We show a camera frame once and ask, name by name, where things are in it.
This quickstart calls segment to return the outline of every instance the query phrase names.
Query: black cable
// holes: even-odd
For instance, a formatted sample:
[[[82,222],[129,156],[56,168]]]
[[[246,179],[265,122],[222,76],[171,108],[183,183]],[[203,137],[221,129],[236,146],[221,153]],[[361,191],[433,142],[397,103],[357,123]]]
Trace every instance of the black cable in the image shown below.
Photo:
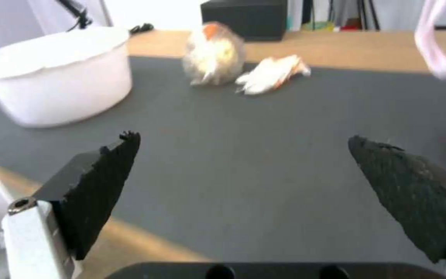
[[[153,29],[154,29],[154,25],[152,25],[151,23],[144,23],[142,25],[142,27],[137,25],[134,28],[132,28],[131,30],[129,30],[129,32],[130,32],[130,35],[132,36],[134,34],[144,33],[144,32],[147,32],[147,31],[150,31]]]
[[[312,21],[313,21],[313,31],[316,29],[316,16],[315,16],[315,12],[314,12],[314,0],[311,0],[311,17],[312,17]]]
[[[77,23],[75,23],[75,25],[73,25],[69,30],[67,30],[67,32],[70,32],[71,30],[74,30],[75,27],[77,27],[79,25],[80,21],[77,21]]]
[[[333,21],[333,0],[329,0],[328,21]]]
[[[373,0],[369,0],[369,6],[371,8],[371,14],[373,15],[373,22],[375,23],[375,29],[379,31],[379,22],[377,20],[377,14],[373,5]]]
[[[357,0],[357,9],[359,11],[359,18],[361,19],[361,30],[366,30],[366,9],[364,7],[364,0]]]

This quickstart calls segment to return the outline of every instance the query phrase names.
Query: table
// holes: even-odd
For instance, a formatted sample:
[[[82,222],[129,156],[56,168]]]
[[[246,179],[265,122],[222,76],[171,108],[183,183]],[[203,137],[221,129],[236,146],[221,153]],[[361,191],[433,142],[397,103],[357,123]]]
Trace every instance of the table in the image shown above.
[[[130,39],[131,55],[180,57],[188,32],[153,31]],[[437,38],[446,50],[446,32]],[[314,66],[375,71],[427,71],[411,33],[296,32],[279,43],[249,43],[248,60],[268,56],[301,55]],[[25,194],[39,185],[0,168],[0,180]],[[202,255],[161,239],[138,227],[110,219],[96,245],[84,261],[81,278],[104,277],[114,270],[139,261],[207,261]]]

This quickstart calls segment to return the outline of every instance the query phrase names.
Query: white container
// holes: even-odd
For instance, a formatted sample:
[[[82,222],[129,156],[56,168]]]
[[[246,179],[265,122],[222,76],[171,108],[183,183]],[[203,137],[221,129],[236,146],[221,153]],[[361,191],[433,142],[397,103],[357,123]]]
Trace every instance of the white container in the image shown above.
[[[0,108],[25,127],[101,113],[132,88],[128,31],[94,27],[0,48]]]

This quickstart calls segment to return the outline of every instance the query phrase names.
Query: gray mat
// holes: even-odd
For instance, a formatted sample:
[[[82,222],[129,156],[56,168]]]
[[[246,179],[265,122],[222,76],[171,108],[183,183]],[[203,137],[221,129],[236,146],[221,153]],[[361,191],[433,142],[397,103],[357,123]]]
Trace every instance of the gray mat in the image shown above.
[[[261,97],[191,88],[179,60],[133,58],[134,89],[94,118],[24,129],[0,112],[0,166],[45,182],[76,153],[141,132],[114,216],[225,261],[431,267],[347,150],[355,134],[446,168],[446,82],[313,69]]]

